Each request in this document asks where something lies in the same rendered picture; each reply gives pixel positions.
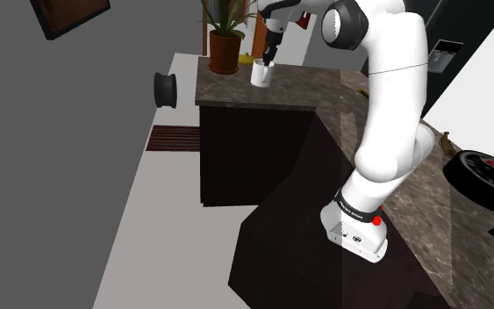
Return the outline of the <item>white mug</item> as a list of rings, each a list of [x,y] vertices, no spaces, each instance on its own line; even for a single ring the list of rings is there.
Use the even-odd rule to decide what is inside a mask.
[[[275,63],[266,66],[263,59],[255,59],[252,66],[250,83],[259,88],[268,88],[271,85]]]

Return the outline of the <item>potted green plant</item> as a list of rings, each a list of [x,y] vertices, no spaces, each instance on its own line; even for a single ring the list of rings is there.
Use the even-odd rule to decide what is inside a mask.
[[[203,5],[203,23],[212,25],[209,32],[209,64],[208,68],[220,75],[233,75],[238,70],[241,41],[246,34],[237,29],[248,18],[256,18],[256,12],[239,13],[245,0],[214,0],[218,11],[218,20],[208,8],[209,0],[200,0]]]

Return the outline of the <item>dark kitchen cabinet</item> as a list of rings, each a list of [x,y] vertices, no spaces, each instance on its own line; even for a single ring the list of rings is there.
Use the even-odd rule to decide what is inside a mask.
[[[290,174],[313,111],[200,108],[200,202],[258,205]]]

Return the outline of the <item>dark striped floor mat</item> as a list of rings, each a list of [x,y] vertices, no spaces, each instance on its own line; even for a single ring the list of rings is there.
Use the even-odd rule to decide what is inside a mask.
[[[198,126],[153,126],[146,151],[198,152],[200,128]]]

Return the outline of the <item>brown banana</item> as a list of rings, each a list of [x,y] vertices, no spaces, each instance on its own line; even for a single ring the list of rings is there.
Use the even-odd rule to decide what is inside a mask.
[[[443,153],[448,157],[454,157],[458,151],[454,148],[453,143],[448,138],[449,132],[444,132],[440,138],[440,146]]]

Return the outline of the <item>black round wall fixture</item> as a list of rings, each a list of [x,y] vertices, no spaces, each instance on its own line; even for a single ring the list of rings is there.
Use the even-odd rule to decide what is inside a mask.
[[[177,82],[175,74],[162,75],[156,72],[154,75],[154,101],[158,108],[176,108]]]

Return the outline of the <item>dark framed wall picture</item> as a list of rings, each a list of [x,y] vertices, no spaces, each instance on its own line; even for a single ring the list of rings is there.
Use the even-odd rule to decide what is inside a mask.
[[[47,40],[56,40],[111,8],[110,0],[29,1]]]

